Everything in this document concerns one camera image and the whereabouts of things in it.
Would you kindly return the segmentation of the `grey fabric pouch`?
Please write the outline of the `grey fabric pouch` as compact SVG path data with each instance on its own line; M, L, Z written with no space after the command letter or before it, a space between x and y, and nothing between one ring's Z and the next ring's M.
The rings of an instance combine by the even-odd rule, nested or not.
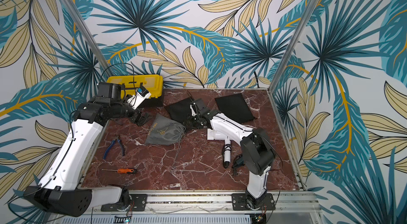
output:
M184 135L184 125L157 114L148 131L145 145L172 145L181 141Z

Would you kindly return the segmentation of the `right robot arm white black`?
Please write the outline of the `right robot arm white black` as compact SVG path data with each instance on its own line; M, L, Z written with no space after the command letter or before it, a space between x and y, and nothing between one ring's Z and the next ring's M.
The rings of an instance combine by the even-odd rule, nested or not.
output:
M269 142L267 132L262 128L251 128L239 124L218 110L190 105L191 115L186 126L207 129L208 140L224 142L224 164L231 164L231 143L241 148L239 164L249 170L249 183L245 191L245 206L257 210L262 207L267 195L267 179L277 153Z

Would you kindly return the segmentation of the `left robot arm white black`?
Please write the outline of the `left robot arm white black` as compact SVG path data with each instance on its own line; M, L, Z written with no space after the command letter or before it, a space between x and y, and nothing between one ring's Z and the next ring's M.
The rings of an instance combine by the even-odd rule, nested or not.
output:
M151 93L143 85L134 95L123 97L123 90L123 85L99 83L97 94L74 111L72 130L51 168L38 185L24 190L23 199L44 212L71 217L97 206L118 205L123 211L131 206L128 189L123 186L78 188L82 167L109 120L128 118L133 123L145 123L147 117L138 107Z

